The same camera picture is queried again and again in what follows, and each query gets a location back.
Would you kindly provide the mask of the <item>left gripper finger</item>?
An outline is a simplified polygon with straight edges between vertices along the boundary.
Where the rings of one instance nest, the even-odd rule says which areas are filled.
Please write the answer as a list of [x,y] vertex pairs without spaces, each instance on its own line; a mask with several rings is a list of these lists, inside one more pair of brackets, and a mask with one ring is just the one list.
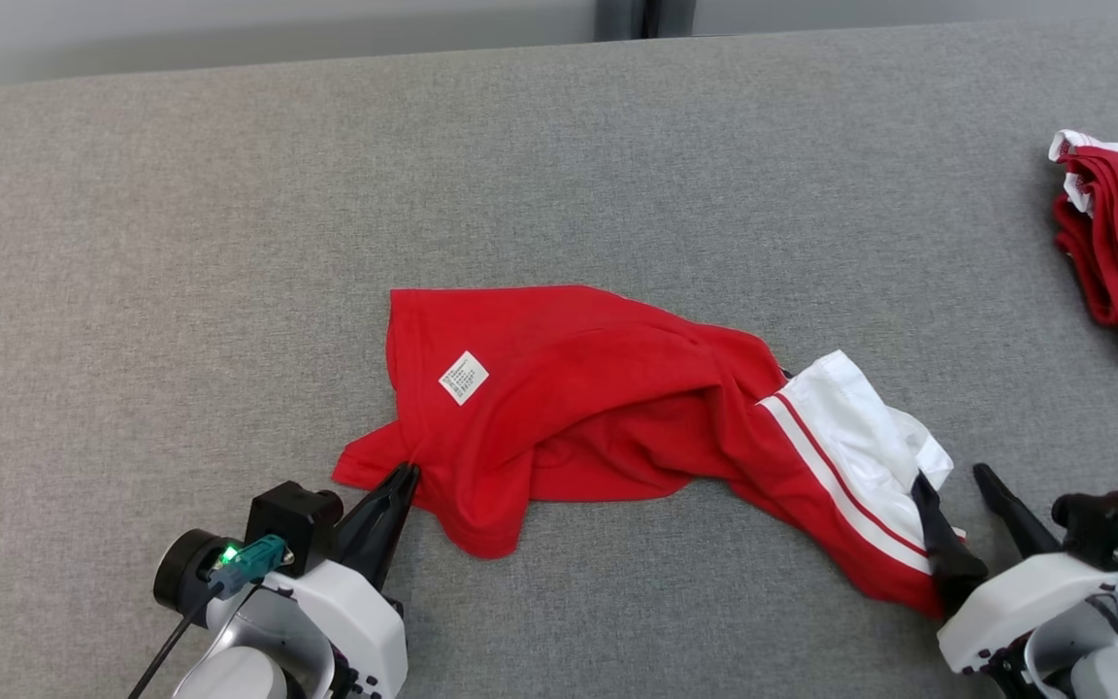
[[367,497],[373,521],[364,535],[364,579],[376,591],[383,589],[420,478],[417,465],[399,464]]
[[369,501],[367,499],[372,491],[369,491],[350,510],[350,513],[345,514],[337,523],[337,530],[334,530],[332,544],[330,544],[330,557],[332,557],[332,560],[345,566],[345,568],[350,568],[350,570],[359,572],[361,576],[364,576],[364,535],[368,533],[369,527],[372,526],[373,521],[373,514],[368,512]]

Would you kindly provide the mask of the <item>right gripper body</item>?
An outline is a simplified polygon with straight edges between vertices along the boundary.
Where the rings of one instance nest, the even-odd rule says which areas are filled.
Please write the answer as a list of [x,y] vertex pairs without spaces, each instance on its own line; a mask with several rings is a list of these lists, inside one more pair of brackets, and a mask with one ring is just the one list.
[[994,655],[1096,594],[1118,591],[1118,572],[1103,572],[1068,552],[1034,554],[977,586],[937,632],[946,665],[980,672]]

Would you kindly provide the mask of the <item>red shirt white sleeves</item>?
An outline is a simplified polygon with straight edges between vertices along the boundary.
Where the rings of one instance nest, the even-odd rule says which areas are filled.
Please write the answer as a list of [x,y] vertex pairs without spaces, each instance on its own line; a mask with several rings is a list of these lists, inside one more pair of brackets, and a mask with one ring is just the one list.
[[395,421],[333,478],[415,464],[415,504],[452,544],[514,552],[528,506],[672,495],[695,479],[811,536],[858,589],[941,615],[915,478],[953,460],[846,353],[794,375],[757,336],[582,286],[394,290]]

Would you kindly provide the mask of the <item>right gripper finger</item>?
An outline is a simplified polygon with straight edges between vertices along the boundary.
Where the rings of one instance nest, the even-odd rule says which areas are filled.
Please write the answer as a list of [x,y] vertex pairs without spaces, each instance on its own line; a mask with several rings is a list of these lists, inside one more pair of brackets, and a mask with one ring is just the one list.
[[988,506],[991,513],[997,514],[1005,525],[1012,544],[1016,546],[1022,560],[1035,554],[1060,552],[1062,544],[1057,540],[1046,526],[1031,512],[999,475],[986,463],[972,465],[982,500]]
[[918,473],[912,487],[912,500],[923,532],[923,548],[931,567],[937,601],[944,616],[954,616],[985,580],[989,570],[980,558],[967,549],[960,535],[941,511],[940,497],[923,473]]

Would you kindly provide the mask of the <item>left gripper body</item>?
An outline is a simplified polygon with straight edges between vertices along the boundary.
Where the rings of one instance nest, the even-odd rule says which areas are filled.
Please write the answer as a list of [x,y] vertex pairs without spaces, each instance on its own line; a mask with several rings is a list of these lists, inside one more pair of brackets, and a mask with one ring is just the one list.
[[323,561],[299,579],[278,567],[217,599],[206,580],[227,545],[247,544],[186,532],[159,563],[152,593],[181,623],[154,664],[187,629],[214,633],[172,699],[398,699],[409,670],[407,633],[369,580]]

